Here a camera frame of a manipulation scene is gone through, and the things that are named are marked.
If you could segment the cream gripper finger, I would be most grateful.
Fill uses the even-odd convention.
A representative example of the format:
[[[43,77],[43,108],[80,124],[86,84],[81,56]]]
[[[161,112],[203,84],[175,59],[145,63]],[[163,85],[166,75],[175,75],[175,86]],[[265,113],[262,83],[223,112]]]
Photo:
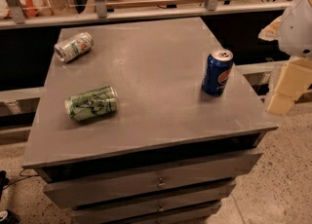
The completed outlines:
[[[281,69],[267,112],[285,116],[312,85],[312,59],[293,56]]]
[[[258,38],[264,41],[274,41],[279,38],[281,18],[277,17],[265,26],[258,34]]]

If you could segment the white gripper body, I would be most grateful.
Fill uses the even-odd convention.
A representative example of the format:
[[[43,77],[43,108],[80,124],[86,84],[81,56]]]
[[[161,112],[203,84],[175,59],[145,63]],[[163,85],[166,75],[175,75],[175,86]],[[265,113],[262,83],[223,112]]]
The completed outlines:
[[[292,0],[284,10],[278,43],[289,56],[312,58],[312,0]]]

